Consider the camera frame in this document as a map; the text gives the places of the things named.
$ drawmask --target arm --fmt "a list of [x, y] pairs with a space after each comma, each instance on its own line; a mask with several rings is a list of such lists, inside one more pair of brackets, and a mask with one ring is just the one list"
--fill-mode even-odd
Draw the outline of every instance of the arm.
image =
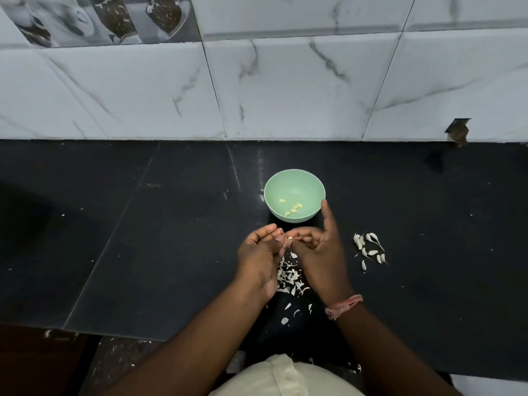
[[277, 289], [283, 240], [275, 224], [252, 232], [228, 288], [106, 396], [208, 394]]
[[[324, 231], [302, 227], [285, 233], [293, 237], [285, 246], [299, 256], [306, 279], [328, 306], [354, 294], [347, 279], [345, 253], [337, 224], [328, 203], [321, 211]], [[460, 396], [439, 375], [406, 347], [363, 303], [343, 313], [337, 320], [373, 391], [386, 395]]]

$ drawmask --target green bowl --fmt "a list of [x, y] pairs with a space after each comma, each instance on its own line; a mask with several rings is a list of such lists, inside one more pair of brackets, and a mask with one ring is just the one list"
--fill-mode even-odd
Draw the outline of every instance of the green bowl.
[[[317, 176], [302, 169], [277, 172], [264, 186], [264, 200], [269, 211], [277, 218], [290, 223], [305, 222], [321, 209], [326, 197], [325, 187]], [[300, 203], [296, 213], [290, 210]]]

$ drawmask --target forearm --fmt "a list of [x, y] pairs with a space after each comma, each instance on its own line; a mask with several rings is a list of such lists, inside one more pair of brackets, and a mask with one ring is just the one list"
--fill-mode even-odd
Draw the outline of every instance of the forearm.
[[265, 303], [256, 290], [233, 282], [107, 396], [208, 394]]
[[362, 365], [367, 383], [382, 394], [460, 396], [362, 303], [336, 322]]

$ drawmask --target clothing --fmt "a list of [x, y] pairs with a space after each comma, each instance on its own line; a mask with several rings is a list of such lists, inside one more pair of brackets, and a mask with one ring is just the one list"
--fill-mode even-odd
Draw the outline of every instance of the clothing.
[[337, 375], [274, 355], [236, 375], [209, 396], [362, 396]]

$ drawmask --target black countertop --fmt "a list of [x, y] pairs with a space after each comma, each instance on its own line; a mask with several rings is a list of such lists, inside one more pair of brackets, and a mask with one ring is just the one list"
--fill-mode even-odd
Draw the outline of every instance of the black countertop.
[[[322, 180], [354, 289], [408, 346], [439, 371], [528, 380], [515, 144], [0, 141], [0, 321], [168, 339], [229, 283], [243, 238], [277, 222], [262, 190], [287, 168]], [[389, 266], [362, 272], [364, 231]], [[353, 361], [310, 290], [278, 293], [242, 348]]]

